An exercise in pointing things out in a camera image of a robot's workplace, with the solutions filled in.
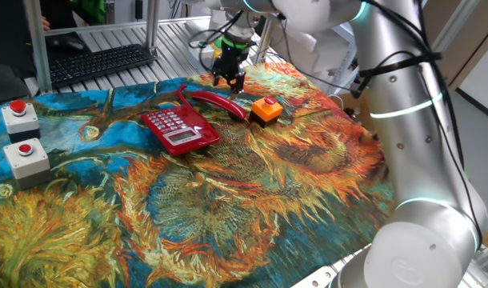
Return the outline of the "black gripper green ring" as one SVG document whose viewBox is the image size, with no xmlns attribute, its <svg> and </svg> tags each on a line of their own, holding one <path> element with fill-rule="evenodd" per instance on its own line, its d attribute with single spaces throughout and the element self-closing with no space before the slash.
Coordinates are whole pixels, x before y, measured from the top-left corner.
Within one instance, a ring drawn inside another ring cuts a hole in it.
<svg viewBox="0 0 488 288">
<path fill-rule="evenodd" d="M 221 53 L 216 57 L 211 68 L 212 85 L 217 86 L 220 78 L 224 78 L 230 81 L 230 88 L 234 94 L 243 92 L 246 73 L 241 68 L 241 64 L 247 59 L 248 53 L 248 45 L 234 42 L 231 38 L 223 36 Z"/>
</svg>

